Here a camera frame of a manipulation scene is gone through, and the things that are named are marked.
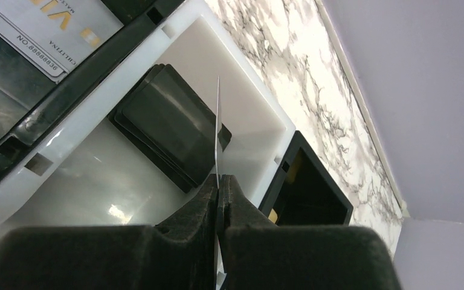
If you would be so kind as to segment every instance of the grey wall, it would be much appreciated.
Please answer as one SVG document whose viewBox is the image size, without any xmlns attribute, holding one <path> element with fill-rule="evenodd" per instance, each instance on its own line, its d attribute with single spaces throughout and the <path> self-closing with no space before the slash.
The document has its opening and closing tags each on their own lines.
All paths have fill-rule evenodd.
<svg viewBox="0 0 464 290">
<path fill-rule="evenodd" d="M 464 222 L 464 0 L 323 0 L 410 215 Z"/>
<path fill-rule="evenodd" d="M 464 224 L 405 219 L 394 263 L 404 289 L 464 289 Z"/>
</svg>

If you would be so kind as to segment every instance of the white plastic tray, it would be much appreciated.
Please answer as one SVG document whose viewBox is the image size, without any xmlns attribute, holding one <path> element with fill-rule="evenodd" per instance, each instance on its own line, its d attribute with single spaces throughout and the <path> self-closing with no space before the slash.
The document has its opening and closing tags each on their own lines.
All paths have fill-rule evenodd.
<svg viewBox="0 0 464 290">
<path fill-rule="evenodd" d="M 259 206 L 295 127 L 203 0 L 180 6 L 0 184 L 0 237 L 23 225 L 155 224 L 184 194 L 105 119 L 154 63 L 170 63 L 209 108 L 221 78 L 232 133 L 224 173 Z M 40 153 L 53 165 L 24 167 Z"/>
</svg>

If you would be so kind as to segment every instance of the marble surface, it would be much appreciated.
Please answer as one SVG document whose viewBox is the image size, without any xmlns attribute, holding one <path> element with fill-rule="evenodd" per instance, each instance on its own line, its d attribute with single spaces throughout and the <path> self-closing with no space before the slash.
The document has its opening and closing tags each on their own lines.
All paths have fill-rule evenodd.
<svg viewBox="0 0 464 290">
<path fill-rule="evenodd" d="M 395 252 L 402 213 L 314 0 L 206 0 L 353 206 Z"/>
</svg>

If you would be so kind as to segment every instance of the black plastic frame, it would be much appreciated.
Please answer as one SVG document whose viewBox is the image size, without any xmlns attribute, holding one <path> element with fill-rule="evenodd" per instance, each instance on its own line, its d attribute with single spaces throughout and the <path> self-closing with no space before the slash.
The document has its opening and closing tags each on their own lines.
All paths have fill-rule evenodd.
<svg viewBox="0 0 464 290">
<path fill-rule="evenodd" d="M 157 0 L 53 88 L 0 139 L 0 182 L 184 0 Z"/>
<path fill-rule="evenodd" d="M 339 201 L 346 207 L 347 213 L 346 218 L 344 219 L 344 224 L 348 225 L 351 220 L 351 215 L 353 213 L 353 205 L 349 202 L 348 198 L 344 195 L 342 190 L 337 186 L 337 183 L 330 176 L 330 173 L 324 168 L 323 163 L 319 160 L 314 150 L 311 148 L 310 144 L 307 142 L 305 137 L 301 134 L 300 131 L 296 131 L 292 137 L 291 143 L 285 152 L 280 165 L 273 177 L 262 202 L 260 203 L 259 210 L 265 215 L 269 216 L 275 201 L 277 200 L 282 185 L 287 176 L 287 170 L 291 166 L 296 154 L 298 151 L 302 150 L 305 155 L 309 158 L 312 165 L 317 169 L 319 174 L 323 177 L 326 184 L 330 187 L 332 192 L 337 196 Z"/>
</svg>

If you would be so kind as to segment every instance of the stack of black cards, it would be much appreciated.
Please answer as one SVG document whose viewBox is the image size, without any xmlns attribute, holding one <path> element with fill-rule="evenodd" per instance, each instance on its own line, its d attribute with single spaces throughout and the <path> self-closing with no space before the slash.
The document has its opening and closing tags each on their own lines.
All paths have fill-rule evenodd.
<svg viewBox="0 0 464 290">
<path fill-rule="evenodd" d="M 186 193 L 214 166 L 216 116 L 171 65 L 151 67 L 108 118 Z M 219 135 L 225 150 L 232 135 Z"/>
</svg>

